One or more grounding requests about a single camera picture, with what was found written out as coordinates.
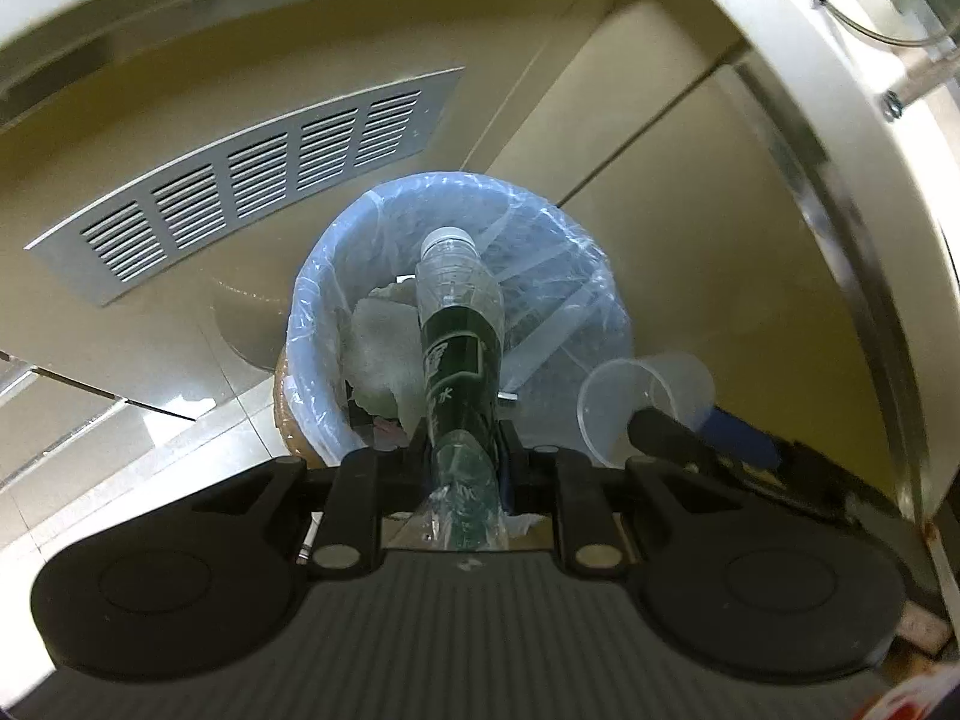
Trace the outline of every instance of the clear plastic cup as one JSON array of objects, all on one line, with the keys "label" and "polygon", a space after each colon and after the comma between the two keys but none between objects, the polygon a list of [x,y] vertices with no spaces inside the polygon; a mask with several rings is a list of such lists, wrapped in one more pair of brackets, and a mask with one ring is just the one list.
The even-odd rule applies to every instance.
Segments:
[{"label": "clear plastic cup", "polygon": [[577,421],[594,459],[621,467],[632,452],[627,426],[635,412],[653,406],[697,430],[713,408],[714,396],[709,370],[692,354],[607,360],[580,387]]}]

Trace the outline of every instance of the cable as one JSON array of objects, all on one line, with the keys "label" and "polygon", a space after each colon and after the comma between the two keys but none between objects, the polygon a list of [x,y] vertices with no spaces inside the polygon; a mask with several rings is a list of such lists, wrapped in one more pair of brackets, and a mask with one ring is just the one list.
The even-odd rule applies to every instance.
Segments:
[{"label": "cable", "polygon": [[949,38],[949,36],[952,35],[957,29],[960,29],[960,14],[958,14],[954,17],[952,22],[950,22],[944,29],[935,35],[928,35],[928,37],[920,38],[918,40],[892,38],[887,35],[881,35],[879,32],[875,32],[872,29],[867,29],[864,25],[862,25],[862,23],[856,23],[852,18],[850,18],[850,16],[840,11],[832,2],[828,0],[822,0],[821,2],[827,11],[829,11],[830,15],[833,15],[833,18],[836,18],[839,22],[844,23],[854,31],[859,32],[861,35],[866,35],[878,43],[885,43],[887,46],[897,46],[901,47],[902,49],[922,49],[926,46],[937,45],[939,42],[947,40],[947,38]]}]

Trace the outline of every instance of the ribbed black surface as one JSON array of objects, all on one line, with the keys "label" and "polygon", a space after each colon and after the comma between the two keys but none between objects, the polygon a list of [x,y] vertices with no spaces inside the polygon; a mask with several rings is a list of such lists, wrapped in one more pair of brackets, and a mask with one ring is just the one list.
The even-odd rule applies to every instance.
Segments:
[{"label": "ribbed black surface", "polygon": [[90,717],[283,720],[848,720],[885,690],[864,672],[826,685],[754,685],[664,644],[614,584],[546,553],[390,553],[376,574],[318,584],[293,622],[221,671],[114,685],[62,670],[14,709]]}]

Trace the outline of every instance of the screw head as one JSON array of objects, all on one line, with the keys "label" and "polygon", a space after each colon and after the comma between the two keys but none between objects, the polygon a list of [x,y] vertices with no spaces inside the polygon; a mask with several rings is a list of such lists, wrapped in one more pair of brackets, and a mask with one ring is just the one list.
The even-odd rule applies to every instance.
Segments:
[{"label": "screw head", "polygon": [[609,544],[588,544],[573,557],[584,568],[616,568],[623,560],[623,553]]},{"label": "screw head", "polygon": [[328,544],[313,553],[313,562],[320,568],[343,570],[360,562],[360,552],[349,544]]},{"label": "screw head", "polygon": [[904,114],[904,104],[891,89],[880,96],[880,112],[888,122],[896,122]]}]

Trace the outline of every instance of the bottle cap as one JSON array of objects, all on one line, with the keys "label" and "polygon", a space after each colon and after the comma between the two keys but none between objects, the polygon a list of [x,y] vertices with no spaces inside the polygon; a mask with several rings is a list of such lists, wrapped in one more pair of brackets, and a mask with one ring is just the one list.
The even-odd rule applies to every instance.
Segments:
[{"label": "bottle cap", "polygon": [[463,241],[465,244],[469,244],[474,254],[477,254],[477,244],[474,244],[466,230],[459,227],[438,227],[424,238],[424,244],[421,246],[421,260],[424,259],[430,248],[440,241]]}]

